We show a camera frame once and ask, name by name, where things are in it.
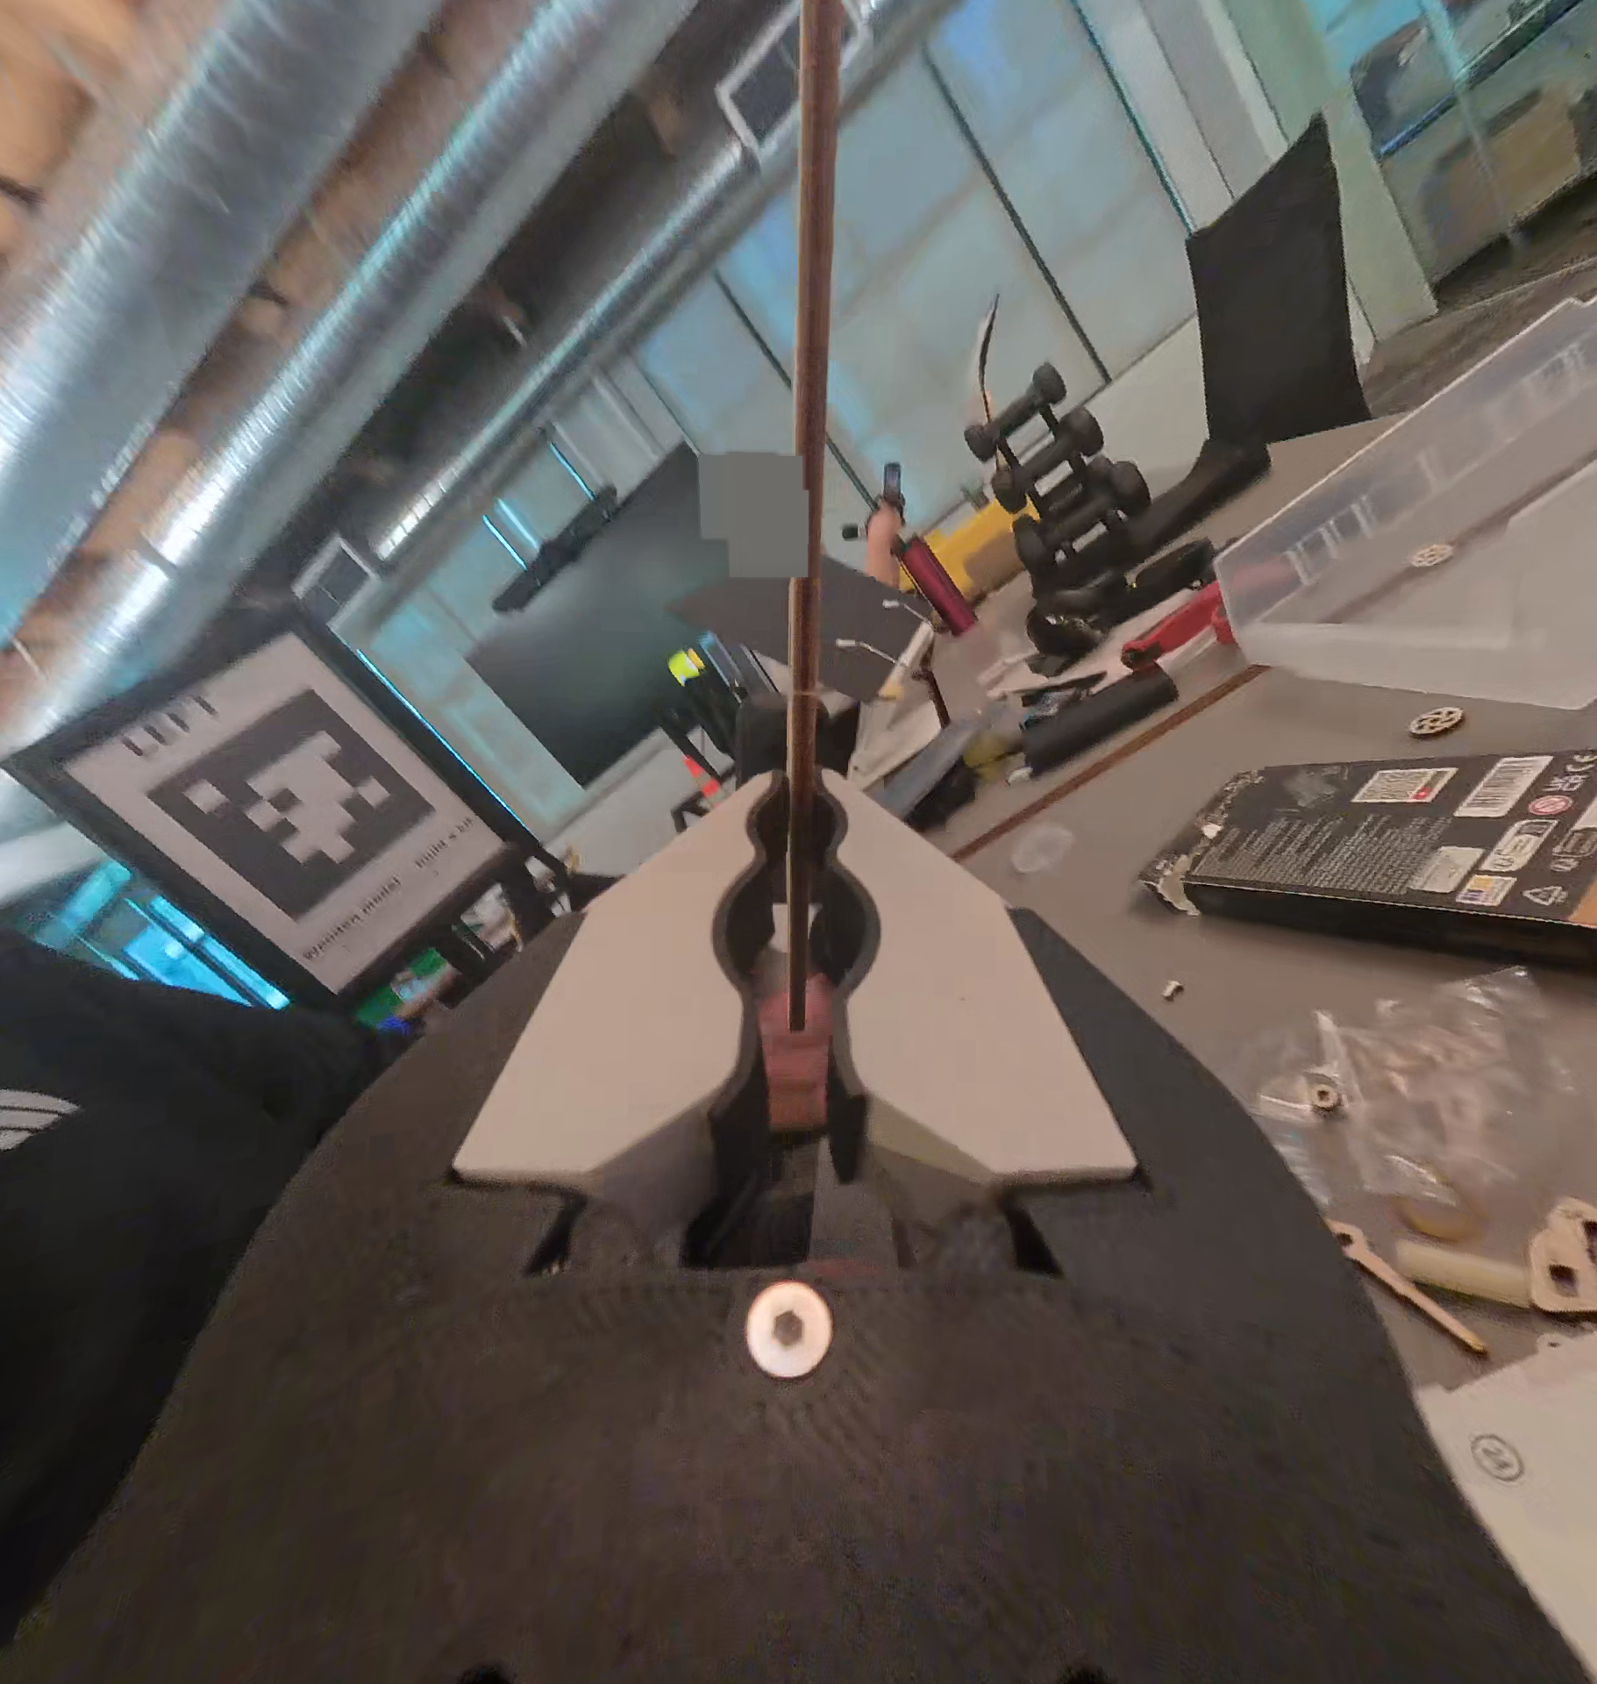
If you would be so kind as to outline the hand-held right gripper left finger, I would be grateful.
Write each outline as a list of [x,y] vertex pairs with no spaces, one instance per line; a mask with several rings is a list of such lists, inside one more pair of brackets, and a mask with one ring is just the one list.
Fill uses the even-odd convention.
[[787,795],[744,782],[580,915],[452,1174],[616,1210],[725,1261],[774,1144],[757,966],[774,936]]

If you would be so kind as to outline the red bottle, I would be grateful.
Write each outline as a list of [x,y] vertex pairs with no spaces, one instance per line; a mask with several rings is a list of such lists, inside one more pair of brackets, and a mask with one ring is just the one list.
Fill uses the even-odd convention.
[[909,577],[915,594],[935,614],[947,633],[960,639],[977,624],[975,611],[932,545],[918,535],[903,537],[898,545],[898,562]]

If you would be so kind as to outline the pale wax stick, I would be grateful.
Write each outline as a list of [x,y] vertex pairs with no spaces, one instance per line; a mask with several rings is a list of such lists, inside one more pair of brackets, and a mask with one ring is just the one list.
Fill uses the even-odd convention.
[[1514,1261],[1401,1238],[1394,1246],[1394,1267],[1422,1289],[1516,1310],[1535,1308],[1527,1267]]

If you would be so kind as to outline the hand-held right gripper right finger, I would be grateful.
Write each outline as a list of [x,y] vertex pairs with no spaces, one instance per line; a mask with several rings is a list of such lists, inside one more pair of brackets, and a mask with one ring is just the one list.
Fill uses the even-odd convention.
[[1046,1189],[1112,1188],[1138,1158],[1010,906],[823,774],[832,981],[828,1148],[845,1186],[935,1225]]

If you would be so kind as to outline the clear plastic bag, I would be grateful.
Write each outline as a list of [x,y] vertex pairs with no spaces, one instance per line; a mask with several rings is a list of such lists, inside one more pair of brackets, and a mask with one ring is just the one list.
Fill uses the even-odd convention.
[[1538,979],[1508,966],[1257,1033],[1228,1082],[1322,1216],[1448,1246],[1523,1236],[1585,1105]]

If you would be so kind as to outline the blue translucent case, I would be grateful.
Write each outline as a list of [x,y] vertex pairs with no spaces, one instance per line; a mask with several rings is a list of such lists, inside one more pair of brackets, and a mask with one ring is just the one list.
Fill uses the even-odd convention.
[[1022,746],[1020,716],[975,714],[945,725],[933,742],[873,791],[871,799],[913,831],[935,831],[975,800],[979,770]]

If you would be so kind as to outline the black wall monitor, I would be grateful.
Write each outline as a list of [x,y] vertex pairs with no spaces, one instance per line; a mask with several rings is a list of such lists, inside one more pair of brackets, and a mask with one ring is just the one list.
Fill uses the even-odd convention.
[[469,665],[580,787],[657,729],[670,658],[693,641],[672,605],[727,579],[700,532],[699,458],[674,447],[629,494],[597,492],[494,599]]

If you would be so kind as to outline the wooden parts sheet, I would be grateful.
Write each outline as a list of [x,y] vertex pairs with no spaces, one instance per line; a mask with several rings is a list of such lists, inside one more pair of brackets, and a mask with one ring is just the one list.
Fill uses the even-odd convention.
[[794,178],[796,293],[793,434],[806,513],[804,569],[787,590],[787,1028],[806,1030],[811,810],[817,787],[819,590],[828,432],[834,160],[843,47],[838,2],[800,5],[800,99]]

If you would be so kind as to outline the clear plastic storage box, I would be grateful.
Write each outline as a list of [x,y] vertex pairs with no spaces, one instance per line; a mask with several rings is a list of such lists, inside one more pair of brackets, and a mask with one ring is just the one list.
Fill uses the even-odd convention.
[[[1454,541],[1443,566],[1413,550]],[[1230,541],[1242,654],[1304,678],[1597,699],[1597,293],[1555,302]]]

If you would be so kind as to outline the red handled tool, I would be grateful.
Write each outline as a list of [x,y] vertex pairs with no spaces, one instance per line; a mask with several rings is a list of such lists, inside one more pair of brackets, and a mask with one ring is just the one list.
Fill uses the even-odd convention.
[[1127,671],[1170,671],[1208,646],[1238,646],[1223,586],[1215,581],[1193,592],[1146,633],[1123,643],[1119,661]]

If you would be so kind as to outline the black model kit box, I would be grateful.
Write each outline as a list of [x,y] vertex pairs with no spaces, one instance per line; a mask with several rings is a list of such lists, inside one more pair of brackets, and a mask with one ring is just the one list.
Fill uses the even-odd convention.
[[1597,748],[1247,768],[1138,883],[1185,915],[1597,973]]

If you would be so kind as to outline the white tablet stand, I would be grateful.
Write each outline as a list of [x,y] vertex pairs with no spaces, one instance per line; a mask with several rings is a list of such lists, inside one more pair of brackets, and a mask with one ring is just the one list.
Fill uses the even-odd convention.
[[1465,1501],[1597,1680],[1597,1334],[1424,1385],[1416,1404]]

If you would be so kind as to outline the person's right hand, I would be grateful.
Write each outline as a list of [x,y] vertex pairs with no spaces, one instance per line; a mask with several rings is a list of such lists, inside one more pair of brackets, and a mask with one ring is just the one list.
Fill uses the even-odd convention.
[[826,1124],[832,1056],[832,985],[821,973],[806,981],[806,1022],[789,1024],[787,983],[757,1003],[766,1079],[766,1126],[776,1139],[794,1139]]

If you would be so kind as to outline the slotted oval wooden plate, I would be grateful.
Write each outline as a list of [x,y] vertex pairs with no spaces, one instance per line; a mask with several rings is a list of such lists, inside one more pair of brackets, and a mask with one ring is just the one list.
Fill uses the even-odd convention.
[[1597,1315],[1597,1206],[1559,1199],[1527,1252],[1531,1304],[1546,1315]]

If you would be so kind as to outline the long wooden lever piece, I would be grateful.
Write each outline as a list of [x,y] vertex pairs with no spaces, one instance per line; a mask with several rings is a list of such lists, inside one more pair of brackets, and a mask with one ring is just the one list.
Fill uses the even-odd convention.
[[1360,1274],[1366,1274],[1371,1283],[1433,1325],[1467,1355],[1478,1361],[1490,1359],[1490,1349],[1482,1336],[1476,1336],[1458,1315],[1452,1315],[1443,1304],[1435,1302],[1414,1282],[1386,1263],[1373,1250],[1362,1229],[1336,1220],[1326,1221],[1326,1229],[1343,1255]]

